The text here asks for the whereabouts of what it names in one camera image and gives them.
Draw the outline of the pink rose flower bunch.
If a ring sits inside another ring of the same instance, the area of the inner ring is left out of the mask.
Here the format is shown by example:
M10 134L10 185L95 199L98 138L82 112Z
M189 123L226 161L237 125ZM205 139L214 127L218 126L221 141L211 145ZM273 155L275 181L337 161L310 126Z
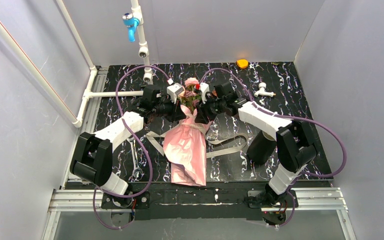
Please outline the pink rose flower bunch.
M198 84L199 81L194 77L186 79L184 82L183 92L179 96L181 105L188 108L191 114L194 113L197 104L201 100L201 96L195 92L196 85Z

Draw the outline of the cream ribbon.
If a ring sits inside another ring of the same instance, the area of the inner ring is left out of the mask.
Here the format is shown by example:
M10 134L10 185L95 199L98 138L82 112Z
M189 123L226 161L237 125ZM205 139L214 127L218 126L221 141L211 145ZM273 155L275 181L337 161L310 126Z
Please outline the cream ribbon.
M199 130L203 135L205 135L205 133L206 133L205 128L202 127L201 125L198 125L198 124L179 123L176 127L180 127L180 126L189 126L190 128ZM165 155L163 146L159 144L159 142L156 140L156 138L165 138L167 133L168 133L168 131L164 132L163 134L157 134L153 131L149 131L145 135L145 137L151 143L151 145L163 156ZM224 143L233 141L236 138L245 139L245 143L244 144L241 143L238 146L234 146L234 147L223 148L221 150L207 151L206 157L207 158L215 158L218 156L223 156L223 155L228 155L228 154L240 152L245 147L245 145L247 144L248 136L246 134L236 134L235 136L233 136L231 138L222 139L222 140L209 140L209 139L207 139L206 141L210 145L222 145Z

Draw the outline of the pink bouquet wrapping paper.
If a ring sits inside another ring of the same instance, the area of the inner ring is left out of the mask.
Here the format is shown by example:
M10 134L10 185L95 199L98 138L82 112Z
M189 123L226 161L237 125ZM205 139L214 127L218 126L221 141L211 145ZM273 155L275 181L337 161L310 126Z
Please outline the pink bouquet wrapping paper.
M212 122L196 123L197 111L181 105L186 118L166 132L163 152L171 165L171 182L194 187L204 187L207 169L207 144L205 135Z

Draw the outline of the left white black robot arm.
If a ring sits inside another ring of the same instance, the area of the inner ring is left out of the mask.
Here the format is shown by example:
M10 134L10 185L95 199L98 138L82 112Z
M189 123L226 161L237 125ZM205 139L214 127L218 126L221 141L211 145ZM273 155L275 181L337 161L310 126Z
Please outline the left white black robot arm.
M155 117L164 117L170 122L185 119L180 102L183 92L184 87L178 83L168 86L166 93L156 85L146 86L142 96L114 123L94 133L79 135L70 173L93 183L107 194L127 198L128 183L112 170L114 151L127 139L136 137L136 133Z

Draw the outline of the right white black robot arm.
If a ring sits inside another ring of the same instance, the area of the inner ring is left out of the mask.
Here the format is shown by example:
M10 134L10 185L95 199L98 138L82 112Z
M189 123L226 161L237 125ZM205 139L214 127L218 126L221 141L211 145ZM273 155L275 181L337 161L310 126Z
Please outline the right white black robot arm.
M277 148L279 165L265 186L266 199L284 196L300 172L317 156L315 138L308 122L281 118L256 102L238 96L229 83L216 85L214 92L206 83L198 83L192 90L201 97L196 104L196 123L207 124L225 113L257 127L261 132L247 153L253 161L268 159Z

